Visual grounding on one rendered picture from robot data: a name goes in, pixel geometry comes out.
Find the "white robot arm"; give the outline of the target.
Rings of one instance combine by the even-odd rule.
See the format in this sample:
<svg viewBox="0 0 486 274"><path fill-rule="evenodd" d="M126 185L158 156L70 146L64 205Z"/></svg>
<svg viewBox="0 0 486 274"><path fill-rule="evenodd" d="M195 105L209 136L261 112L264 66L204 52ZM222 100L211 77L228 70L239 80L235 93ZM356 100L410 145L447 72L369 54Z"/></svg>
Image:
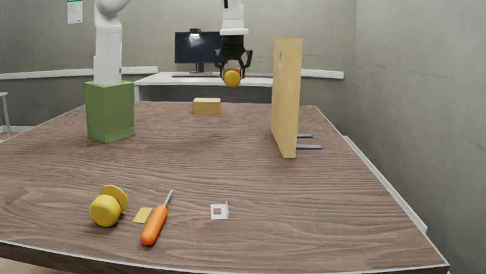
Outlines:
<svg viewBox="0 0 486 274"><path fill-rule="evenodd" d="M131 0L95 0L96 29L94 84L122 82L122 25L119 12ZM244 28L244 7L237 0L221 0L223 23L220 35L248 35Z"/></svg>

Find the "tan flat rectangular box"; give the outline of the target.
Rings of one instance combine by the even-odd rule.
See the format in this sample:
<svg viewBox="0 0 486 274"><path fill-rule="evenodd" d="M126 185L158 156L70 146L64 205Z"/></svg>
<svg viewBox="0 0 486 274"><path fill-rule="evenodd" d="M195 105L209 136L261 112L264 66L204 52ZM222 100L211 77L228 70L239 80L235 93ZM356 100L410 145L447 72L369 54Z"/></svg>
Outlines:
<svg viewBox="0 0 486 274"><path fill-rule="evenodd" d="M195 98L193 101L194 115L219 115L221 98Z"/></svg>

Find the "yellow flat rectangular plate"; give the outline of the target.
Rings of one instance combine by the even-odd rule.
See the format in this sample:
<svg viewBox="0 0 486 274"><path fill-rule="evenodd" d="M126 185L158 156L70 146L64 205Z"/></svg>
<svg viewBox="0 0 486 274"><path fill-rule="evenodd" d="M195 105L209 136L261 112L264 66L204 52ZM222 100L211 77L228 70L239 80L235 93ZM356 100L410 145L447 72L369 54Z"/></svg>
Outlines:
<svg viewBox="0 0 486 274"><path fill-rule="evenodd" d="M141 207L138 214L134 218L133 223L144 224L146 222L146 220L148 219L151 211L152 211L152 208L142 208Z"/></svg>

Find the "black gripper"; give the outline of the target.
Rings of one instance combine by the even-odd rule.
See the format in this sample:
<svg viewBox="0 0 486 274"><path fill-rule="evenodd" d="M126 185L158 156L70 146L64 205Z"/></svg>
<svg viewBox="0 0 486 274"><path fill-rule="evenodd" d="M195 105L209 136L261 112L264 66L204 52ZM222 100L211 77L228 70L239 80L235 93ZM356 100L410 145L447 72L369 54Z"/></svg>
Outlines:
<svg viewBox="0 0 486 274"><path fill-rule="evenodd" d="M232 45L235 44L235 45ZM219 52L222 53L224 59L221 64L218 64L217 56ZM246 52L247 62L243 64L241 56ZM250 67L252 59L252 50L245 50L244 48L244 35L222 35L221 36L221 48L213 50L213 59L215 67L220 69L220 78L224 80L224 65L227 60L238 60L240 68L241 80L244 78L245 68Z"/></svg>

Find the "orange-handled screwdriver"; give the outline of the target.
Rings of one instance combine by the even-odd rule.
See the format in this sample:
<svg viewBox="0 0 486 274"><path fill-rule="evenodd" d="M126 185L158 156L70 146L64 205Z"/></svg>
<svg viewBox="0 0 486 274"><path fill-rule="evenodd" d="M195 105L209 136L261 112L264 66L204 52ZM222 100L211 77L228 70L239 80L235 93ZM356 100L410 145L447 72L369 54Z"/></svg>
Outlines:
<svg viewBox="0 0 486 274"><path fill-rule="evenodd" d="M170 193L168 194L165 202L163 205L159 205L156 207L156 209L154 210L152 216L150 217L144 231L142 232L141 234L141 242L144 244L144 245L153 245L156 238L157 238L157 235L159 234L159 231L161 230L161 227L165 221L165 218L168 214L168 210L166 208L166 205L171 197L173 193L173 190L170 191Z"/></svg>

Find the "wooden door panel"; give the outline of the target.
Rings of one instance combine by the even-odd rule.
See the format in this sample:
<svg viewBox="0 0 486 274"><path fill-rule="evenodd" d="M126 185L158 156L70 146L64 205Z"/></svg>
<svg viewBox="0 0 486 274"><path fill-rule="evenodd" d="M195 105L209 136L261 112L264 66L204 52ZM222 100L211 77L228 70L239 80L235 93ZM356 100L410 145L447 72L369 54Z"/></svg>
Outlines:
<svg viewBox="0 0 486 274"><path fill-rule="evenodd" d="M274 38L271 131L283 158L295 158L302 38Z"/></svg>

